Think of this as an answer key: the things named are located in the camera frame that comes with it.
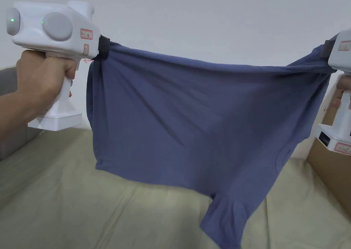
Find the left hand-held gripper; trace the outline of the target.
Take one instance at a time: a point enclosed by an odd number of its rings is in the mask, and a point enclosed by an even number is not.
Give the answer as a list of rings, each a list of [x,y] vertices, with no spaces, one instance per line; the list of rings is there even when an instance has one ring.
[[[67,4],[18,1],[7,10],[6,27],[14,44],[45,52],[46,57],[105,60],[110,40],[93,24],[94,7],[85,1]],[[69,101],[72,80],[64,78],[52,106],[36,117],[31,128],[58,131],[82,122],[82,114]]]

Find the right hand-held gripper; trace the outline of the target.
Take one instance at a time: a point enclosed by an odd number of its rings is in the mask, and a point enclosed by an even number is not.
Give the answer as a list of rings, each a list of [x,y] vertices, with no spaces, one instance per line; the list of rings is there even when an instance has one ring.
[[[324,44],[322,57],[328,59],[328,65],[350,76],[351,72],[351,31],[341,31]],[[343,92],[332,125],[319,124],[316,138],[329,151],[351,155],[351,110],[350,91]]]

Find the person's right hand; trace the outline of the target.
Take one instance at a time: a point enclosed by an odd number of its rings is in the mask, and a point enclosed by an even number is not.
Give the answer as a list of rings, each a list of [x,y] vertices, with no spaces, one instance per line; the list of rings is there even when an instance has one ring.
[[[335,92],[330,101],[329,107],[338,109],[341,105],[343,94],[348,91],[351,91],[351,76],[342,74],[337,78]]]

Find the person's left hand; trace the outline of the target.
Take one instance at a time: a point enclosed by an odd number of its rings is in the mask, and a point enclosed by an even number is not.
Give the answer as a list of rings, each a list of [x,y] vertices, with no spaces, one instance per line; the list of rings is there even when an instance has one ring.
[[[41,51],[25,50],[17,61],[16,71],[17,91],[36,117],[54,102],[64,78],[74,79],[76,62],[59,57],[47,58]]]

